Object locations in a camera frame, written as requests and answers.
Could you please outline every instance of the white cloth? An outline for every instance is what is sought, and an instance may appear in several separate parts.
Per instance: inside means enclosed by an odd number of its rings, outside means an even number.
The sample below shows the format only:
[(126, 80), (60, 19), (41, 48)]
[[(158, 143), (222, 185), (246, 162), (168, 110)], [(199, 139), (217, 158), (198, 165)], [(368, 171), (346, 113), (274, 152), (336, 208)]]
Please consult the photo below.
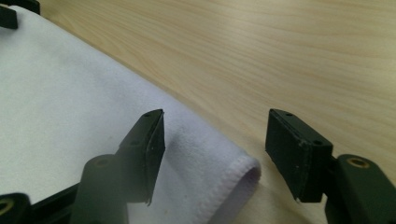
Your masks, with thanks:
[(166, 151), (151, 206), (133, 223), (228, 223), (252, 195), (260, 165), (186, 106), (51, 22), (20, 7), (0, 28), (0, 194), (36, 203), (115, 153), (144, 113), (164, 110)]

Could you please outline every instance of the table surface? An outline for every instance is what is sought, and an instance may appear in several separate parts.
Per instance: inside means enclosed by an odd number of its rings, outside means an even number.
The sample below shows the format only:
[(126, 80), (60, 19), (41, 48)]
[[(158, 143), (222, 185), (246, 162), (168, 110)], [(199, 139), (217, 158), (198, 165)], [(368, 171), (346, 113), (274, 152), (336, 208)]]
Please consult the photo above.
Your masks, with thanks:
[(41, 0), (42, 16), (169, 92), (262, 164), (235, 223), (326, 223), (264, 152), (270, 108), (396, 184), (396, 2)]

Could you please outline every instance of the wooden table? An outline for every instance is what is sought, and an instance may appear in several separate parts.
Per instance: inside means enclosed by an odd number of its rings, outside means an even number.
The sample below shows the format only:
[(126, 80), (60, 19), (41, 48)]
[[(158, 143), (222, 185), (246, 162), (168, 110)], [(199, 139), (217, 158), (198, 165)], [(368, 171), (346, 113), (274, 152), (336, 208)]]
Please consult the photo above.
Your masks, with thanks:
[(166, 90), (262, 164), (235, 223), (326, 223), (264, 152), (268, 110), (396, 184), (396, 2), (41, 0), (42, 15)]

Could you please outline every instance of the black mechanical part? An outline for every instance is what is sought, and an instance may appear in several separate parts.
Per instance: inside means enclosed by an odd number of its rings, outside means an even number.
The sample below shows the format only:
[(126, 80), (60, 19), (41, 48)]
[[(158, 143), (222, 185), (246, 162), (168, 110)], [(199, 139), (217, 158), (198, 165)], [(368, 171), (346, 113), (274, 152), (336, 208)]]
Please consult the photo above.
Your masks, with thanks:
[(271, 109), (265, 148), (294, 199), (318, 203), (332, 143), (289, 112)]
[(0, 223), (28, 224), (31, 209), (29, 198), (22, 193), (0, 196)]
[(115, 155), (88, 161), (79, 184), (30, 205), (25, 194), (0, 196), (0, 223), (129, 223), (127, 203), (150, 203), (164, 144), (163, 111), (144, 114)]
[(328, 197), (329, 223), (396, 223), (396, 189), (372, 161), (332, 156), (332, 143), (289, 112), (271, 109), (266, 151), (294, 197), (303, 203)]
[(116, 153), (123, 172), (129, 174), (123, 177), (128, 202), (151, 202), (164, 150), (163, 111), (154, 110), (137, 121)]
[(11, 8), (0, 6), (0, 27), (18, 29), (17, 12)]

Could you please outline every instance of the screw hole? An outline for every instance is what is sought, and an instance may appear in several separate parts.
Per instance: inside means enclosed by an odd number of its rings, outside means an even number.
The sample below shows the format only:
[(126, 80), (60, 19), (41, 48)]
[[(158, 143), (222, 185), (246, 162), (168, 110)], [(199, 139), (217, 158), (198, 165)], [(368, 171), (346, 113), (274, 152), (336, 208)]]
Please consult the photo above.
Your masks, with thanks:
[(355, 167), (361, 168), (361, 169), (367, 169), (370, 167), (370, 164), (367, 161), (364, 161), (360, 158), (349, 158), (347, 159), (347, 162)]
[(0, 216), (8, 212), (14, 206), (12, 198), (5, 198), (0, 200)]
[(315, 145), (318, 145), (318, 146), (321, 146), (321, 145), (323, 145), (323, 143), (322, 143), (322, 142), (320, 142), (319, 140), (315, 140), (315, 141), (314, 141), (314, 144), (315, 144)]

